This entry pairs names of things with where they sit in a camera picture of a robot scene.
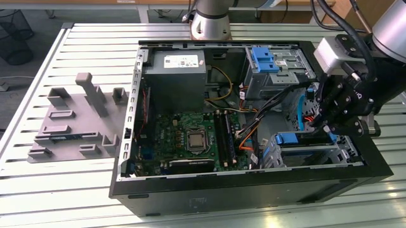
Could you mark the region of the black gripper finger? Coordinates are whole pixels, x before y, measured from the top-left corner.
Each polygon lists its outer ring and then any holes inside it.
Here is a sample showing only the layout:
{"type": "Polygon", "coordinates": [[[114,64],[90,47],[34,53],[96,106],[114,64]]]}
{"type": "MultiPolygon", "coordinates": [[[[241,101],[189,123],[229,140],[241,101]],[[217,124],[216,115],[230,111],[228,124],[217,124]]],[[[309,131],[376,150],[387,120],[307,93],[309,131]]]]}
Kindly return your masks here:
{"type": "Polygon", "coordinates": [[[328,76],[319,83],[316,92],[317,114],[312,126],[332,124],[347,105],[343,76],[328,76]]]}
{"type": "Polygon", "coordinates": [[[357,116],[344,118],[335,118],[328,120],[321,127],[321,130],[333,135],[345,135],[351,137],[360,137],[368,134],[368,125],[357,116]]]}

